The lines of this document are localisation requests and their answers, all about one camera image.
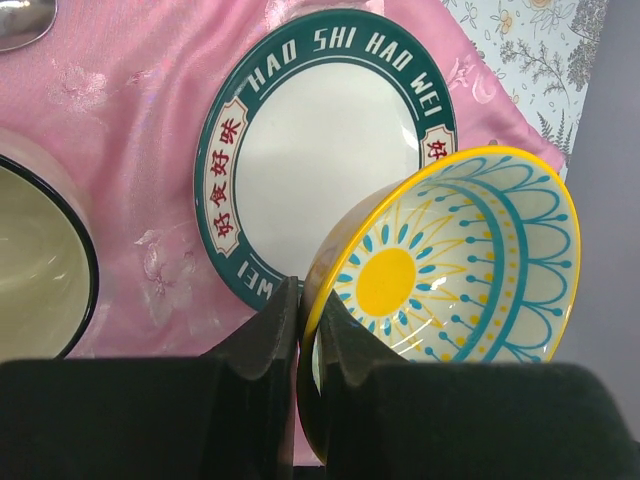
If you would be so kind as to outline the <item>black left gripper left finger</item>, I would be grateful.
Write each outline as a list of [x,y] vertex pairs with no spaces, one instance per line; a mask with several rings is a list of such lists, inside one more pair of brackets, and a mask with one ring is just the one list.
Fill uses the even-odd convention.
[[197,357],[1,367],[5,479],[289,479],[298,286]]

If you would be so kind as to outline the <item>yellow sun patterned bowl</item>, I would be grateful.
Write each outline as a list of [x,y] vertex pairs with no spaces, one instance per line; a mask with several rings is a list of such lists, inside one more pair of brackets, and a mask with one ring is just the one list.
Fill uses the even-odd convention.
[[304,280],[298,411],[327,456],[319,326],[332,307],[413,362],[546,362],[575,301],[581,234],[543,159],[504,145],[443,157],[366,197],[330,231]]

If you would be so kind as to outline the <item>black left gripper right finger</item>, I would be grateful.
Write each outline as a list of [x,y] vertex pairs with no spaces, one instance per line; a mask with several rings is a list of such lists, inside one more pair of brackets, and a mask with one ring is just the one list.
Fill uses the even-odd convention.
[[608,391],[572,364],[412,363],[336,296],[322,345],[333,479],[635,479],[639,449]]

